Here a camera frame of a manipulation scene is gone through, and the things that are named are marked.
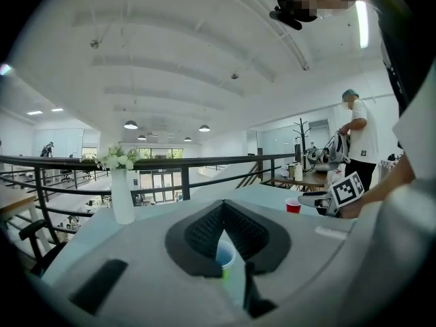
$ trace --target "metal railing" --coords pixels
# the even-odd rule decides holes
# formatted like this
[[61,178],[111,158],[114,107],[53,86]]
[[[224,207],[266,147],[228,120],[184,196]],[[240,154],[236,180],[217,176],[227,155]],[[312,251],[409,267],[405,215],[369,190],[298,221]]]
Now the metal railing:
[[[257,176],[259,174],[263,174],[265,172],[270,172],[271,179],[275,177],[275,170],[279,167],[275,167],[276,159],[284,159],[287,157],[293,157],[294,154],[280,154],[280,155],[263,155],[263,156],[236,156],[236,157],[205,157],[205,158],[191,158],[191,159],[143,159],[137,161],[134,165],[134,170],[168,170],[172,168],[178,168],[181,170],[181,180],[182,185],[177,185],[173,187],[162,187],[162,188],[154,188],[154,189],[139,189],[131,191],[132,200],[135,200],[135,197],[140,194],[146,193],[159,193],[165,191],[175,191],[182,190],[183,200],[190,200],[191,188],[203,187],[205,185],[213,185],[217,183],[224,183],[229,181],[235,181],[237,179],[243,179],[243,184],[247,185],[245,181],[250,181],[253,176]],[[270,160],[270,168],[265,170],[259,170],[256,166],[260,166],[261,161]],[[222,166],[222,165],[230,165],[230,164],[241,164],[246,162],[256,162],[255,168],[253,168],[247,174],[241,174],[238,176],[231,176],[228,178],[221,178],[214,181],[207,181],[201,183],[189,183],[189,169],[194,167],[204,167],[204,166]],[[91,160],[81,160],[81,159],[58,159],[58,158],[48,158],[48,157],[13,157],[13,156],[4,156],[0,155],[0,163],[15,165],[15,166],[24,166],[33,168],[29,169],[28,172],[34,173],[34,178],[30,181],[22,182],[16,181],[13,177],[7,178],[5,175],[14,175],[16,173],[22,173],[23,171],[11,171],[11,172],[0,172],[0,180],[8,182],[8,185],[20,185],[21,187],[27,187],[32,189],[28,192],[37,192],[37,201],[39,205],[35,205],[36,208],[40,209],[42,212],[42,216],[46,220],[46,227],[50,232],[50,235],[53,239],[53,243],[59,243],[59,239],[57,238],[56,232],[67,232],[70,234],[75,234],[75,230],[69,230],[65,228],[60,228],[53,226],[51,219],[49,217],[49,213],[57,213],[62,215],[71,215],[71,216],[79,216],[79,217],[92,217],[92,213],[85,212],[76,212],[76,211],[67,211],[60,210],[57,208],[50,208],[47,206],[48,196],[54,193],[68,193],[74,195],[90,195],[90,196],[110,196],[110,190],[86,190],[86,189],[78,189],[78,186],[82,183],[77,183],[77,179],[84,178],[77,177],[77,171],[89,171],[93,172],[94,179],[97,180],[99,176],[108,176],[108,171],[100,170],[94,161]],[[53,187],[54,185],[58,185],[60,183],[55,183],[50,186],[47,185],[47,178],[54,178],[56,176],[45,176],[46,170],[71,170],[74,174],[74,187],[75,189],[71,189],[72,186],[61,189]],[[25,219],[26,217],[20,217],[22,220],[30,221],[30,219]]]

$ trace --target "green cup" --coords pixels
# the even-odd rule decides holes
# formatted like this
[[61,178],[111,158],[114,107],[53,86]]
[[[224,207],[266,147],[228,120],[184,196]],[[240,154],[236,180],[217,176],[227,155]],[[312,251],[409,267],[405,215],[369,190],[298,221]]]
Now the green cup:
[[227,241],[219,241],[215,261],[221,264],[224,280],[228,279],[230,274],[230,267],[233,265],[235,259],[236,250],[234,246]]

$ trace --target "white vase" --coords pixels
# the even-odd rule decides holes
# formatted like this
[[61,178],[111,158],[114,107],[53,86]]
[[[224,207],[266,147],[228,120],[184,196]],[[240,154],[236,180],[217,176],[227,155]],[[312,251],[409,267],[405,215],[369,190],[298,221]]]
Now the white vase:
[[111,170],[112,209],[118,224],[130,224],[135,220],[134,203],[127,185],[127,170]]

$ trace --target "person's hand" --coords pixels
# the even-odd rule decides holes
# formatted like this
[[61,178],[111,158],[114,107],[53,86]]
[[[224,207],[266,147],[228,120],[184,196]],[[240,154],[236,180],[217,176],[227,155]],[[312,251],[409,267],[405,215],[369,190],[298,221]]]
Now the person's hand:
[[342,218],[353,219],[359,217],[360,211],[362,210],[363,206],[364,204],[362,203],[362,200],[359,199],[355,202],[352,202],[351,204],[341,207],[339,209],[339,212]]
[[344,125],[344,126],[342,126],[342,127],[339,129],[339,133],[340,133],[342,136],[345,136],[345,135],[348,133],[348,131],[349,131],[349,129],[347,128],[347,125]]

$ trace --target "paper cup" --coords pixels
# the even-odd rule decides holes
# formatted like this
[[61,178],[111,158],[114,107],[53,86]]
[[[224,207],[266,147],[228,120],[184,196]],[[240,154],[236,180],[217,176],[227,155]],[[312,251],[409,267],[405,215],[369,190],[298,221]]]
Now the paper cup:
[[300,213],[301,203],[294,198],[286,200],[286,211],[289,213]]
[[235,258],[236,250],[234,246],[227,241],[219,241],[215,261],[221,264],[223,279],[226,280],[229,277],[230,267],[233,265]]

